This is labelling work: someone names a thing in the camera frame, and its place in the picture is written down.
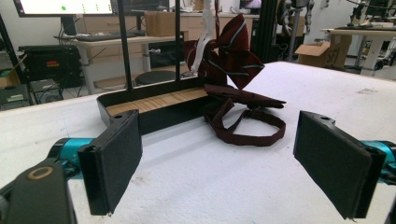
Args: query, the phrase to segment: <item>dark red fabric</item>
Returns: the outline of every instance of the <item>dark red fabric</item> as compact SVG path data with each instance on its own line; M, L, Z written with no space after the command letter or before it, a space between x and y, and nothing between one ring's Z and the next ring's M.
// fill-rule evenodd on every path
M196 44L196 40L184 43L184 55L189 68L195 59ZM260 59L249 51L248 28L243 15L239 14L224 26L216 40L206 44L197 72L208 83L217 85L226 85L229 76L235 86L242 90L263 68Z
M278 101L249 91L237 90L232 87L220 87L206 84L205 90L209 95L225 101L222 106L215 108L212 111L205 112L205 120L215 131L216 136L224 142L237 146L269 147L284 136L286 123L282 119L267 114L258 108L282 108L283 104L286 102ZM250 110L245 110L233 125L229 128L225 128L222 118L228 111L230 111L231 108L233 108L233 103L247 105ZM276 126L279 130L268 136L250 136L233 133L242 118L261 120L265 123Z
M237 146L269 147L285 135L286 123L282 119L266 114L260 110L245 110L232 126L225 128L222 117L227 114L231 108L233 108L233 100L228 99L218 110L205 113L206 121L215 131L216 136L225 143ZM276 126L279 130L268 136L251 136L233 133L243 118L261 120L262 122Z

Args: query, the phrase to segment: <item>white table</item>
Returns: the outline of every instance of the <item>white table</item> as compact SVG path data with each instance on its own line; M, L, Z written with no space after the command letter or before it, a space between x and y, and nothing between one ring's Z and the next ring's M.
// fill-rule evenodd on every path
M142 49L142 65L143 71L149 72L151 70L149 61L149 44L160 43L167 41L174 41L174 36L137 36L127 39L127 43L130 45L140 45ZM105 77L121 77L125 76L124 64L122 57L117 61L109 61L105 63L90 63L87 51L89 48L108 48L114 46L120 46L121 40L105 40L97 42L82 42L73 41L73 44L78 47L79 54L81 56L82 71L86 81L88 94L95 93L95 87L93 82L96 80L104 79ZM136 62L130 59L131 68L140 67L137 66Z
M300 110L316 112L360 140L396 142L396 82L294 63L268 63L246 87L287 101L272 147L221 142L194 119L143 136L143 158L112 217L92 217L82 180L69 187L79 223L355 223L343 220L292 151ZM39 163L63 137L95 137L106 126L96 95L0 113L0 186ZM234 119L237 106L227 120ZM239 133L273 130L246 119ZM378 184L366 219L384 223L396 188Z
M322 31L329 32L332 35L363 35L366 39L372 40L370 51L364 62L363 68L361 69L361 75L365 76L376 76L375 74L375 64L378 56L381 52L381 47L384 41L390 41L396 32L394 31L374 31L374 30L334 30L334 29L324 29Z

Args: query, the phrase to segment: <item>wooden board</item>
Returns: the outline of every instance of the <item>wooden board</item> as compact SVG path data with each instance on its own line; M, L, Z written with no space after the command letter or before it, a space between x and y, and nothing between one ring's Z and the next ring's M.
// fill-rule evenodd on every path
M132 101L120 105L112 105L106 108L110 116L115 116L127 110L138 109L139 113L144 113L150 110L161 107L176 105L189 100L198 99L207 96L204 88L193 88L184 91L175 91L163 95L153 96L142 100Z

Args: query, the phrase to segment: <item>black robot arm part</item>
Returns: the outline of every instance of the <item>black robot arm part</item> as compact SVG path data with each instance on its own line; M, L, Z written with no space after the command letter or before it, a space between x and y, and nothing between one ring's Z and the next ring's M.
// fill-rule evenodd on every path
M114 213L140 162L142 143L137 110L111 121L88 144L59 140L46 159L0 189L0 223L77 223L67 180L80 172L91 214Z
M301 111L293 154L343 218L365 218L380 180L396 184L396 145L360 141L335 120ZM395 222L395 209L387 223Z

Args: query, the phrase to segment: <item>computer monitor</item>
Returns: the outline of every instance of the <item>computer monitor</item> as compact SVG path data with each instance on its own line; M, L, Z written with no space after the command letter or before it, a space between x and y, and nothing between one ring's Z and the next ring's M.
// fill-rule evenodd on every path
M259 14L262 7L262 0L241 0L239 8L250 9L251 14Z
M169 9L168 0L129 0L131 10L163 11Z
M379 18L385 20L388 13L389 0L371 0L366 10L366 16L372 19Z
M14 0L20 17L61 17L76 14L112 14L110 0Z

